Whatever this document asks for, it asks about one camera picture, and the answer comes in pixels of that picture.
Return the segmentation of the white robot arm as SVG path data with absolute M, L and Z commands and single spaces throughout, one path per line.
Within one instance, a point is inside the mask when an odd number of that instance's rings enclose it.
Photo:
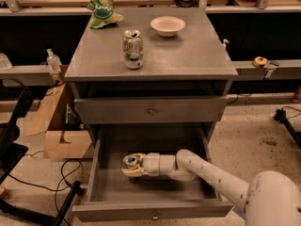
M 301 226 L 301 191 L 286 175 L 266 170 L 246 182 L 181 149 L 176 154 L 132 153 L 123 158 L 124 175 L 165 175 L 173 180 L 200 177 L 246 214 L 246 226 Z

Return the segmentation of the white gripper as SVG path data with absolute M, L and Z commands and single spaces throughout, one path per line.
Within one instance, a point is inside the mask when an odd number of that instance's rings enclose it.
M 123 158 L 126 165 L 137 165 L 142 163 L 142 168 L 122 169 L 127 177 L 141 177 L 143 175 L 158 176 L 160 174 L 160 154 L 132 153 Z

